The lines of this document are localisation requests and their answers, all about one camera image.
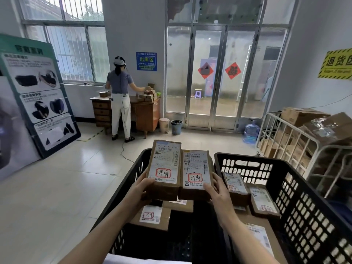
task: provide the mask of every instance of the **yellow sign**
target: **yellow sign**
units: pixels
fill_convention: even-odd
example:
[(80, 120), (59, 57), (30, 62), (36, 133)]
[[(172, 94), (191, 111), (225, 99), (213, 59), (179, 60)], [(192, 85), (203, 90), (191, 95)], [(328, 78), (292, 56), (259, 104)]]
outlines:
[(349, 79), (352, 77), (352, 48), (329, 51), (318, 78)]

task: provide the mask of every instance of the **blue sign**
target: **blue sign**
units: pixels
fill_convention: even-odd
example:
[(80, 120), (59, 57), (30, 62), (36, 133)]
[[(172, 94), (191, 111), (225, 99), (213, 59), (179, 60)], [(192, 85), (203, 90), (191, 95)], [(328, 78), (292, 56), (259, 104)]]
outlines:
[(136, 52), (137, 70), (157, 71), (156, 53)]

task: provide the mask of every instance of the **hand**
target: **hand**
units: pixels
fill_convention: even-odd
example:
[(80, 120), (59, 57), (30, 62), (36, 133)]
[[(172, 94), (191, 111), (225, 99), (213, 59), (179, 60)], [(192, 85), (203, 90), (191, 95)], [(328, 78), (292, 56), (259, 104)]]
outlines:
[(212, 173), (212, 175), (214, 187), (209, 183), (204, 183), (203, 187), (211, 197), (211, 202), (213, 203), (220, 226), (228, 230), (231, 227), (233, 220), (238, 219), (238, 217), (233, 209), (230, 194), (223, 183), (222, 178), (216, 173)]
[(126, 217), (125, 223), (129, 222), (138, 213), (138, 211), (148, 205), (151, 200), (142, 201), (142, 196), (145, 195), (145, 189), (153, 184), (153, 178), (146, 178), (147, 170), (132, 184), (129, 191), (118, 205), (124, 212), (123, 216)]

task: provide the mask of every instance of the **red diamond sign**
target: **red diamond sign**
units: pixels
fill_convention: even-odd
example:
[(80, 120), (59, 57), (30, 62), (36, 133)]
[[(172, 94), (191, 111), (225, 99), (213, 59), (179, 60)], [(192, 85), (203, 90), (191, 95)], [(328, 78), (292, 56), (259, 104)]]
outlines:
[(230, 79), (233, 79), (242, 72), (236, 62), (229, 66), (227, 69), (225, 69), (225, 71), (230, 77)]
[(202, 75), (204, 79), (206, 79), (214, 72), (214, 70), (208, 64), (208, 62), (206, 62), (201, 68), (198, 69), (198, 72), (200, 73), (200, 75)]

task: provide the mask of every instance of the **black plastic crate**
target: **black plastic crate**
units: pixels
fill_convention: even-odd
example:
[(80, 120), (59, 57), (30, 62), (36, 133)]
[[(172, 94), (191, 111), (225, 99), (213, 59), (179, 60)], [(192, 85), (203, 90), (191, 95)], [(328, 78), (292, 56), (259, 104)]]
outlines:
[(271, 226), (290, 263), (352, 263), (352, 229), (293, 167), (283, 160), (216, 153), (215, 169), (266, 184), (280, 210)]
[[(125, 197), (149, 163), (151, 149), (144, 150), (127, 173), (92, 230)], [(153, 205), (162, 202), (153, 200)], [(230, 244), (218, 224), (212, 205), (195, 201), (193, 213), (171, 211), (167, 232), (126, 224), (116, 237), (110, 253), (140, 259), (188, 261), (192, 263), (230, 263)]]

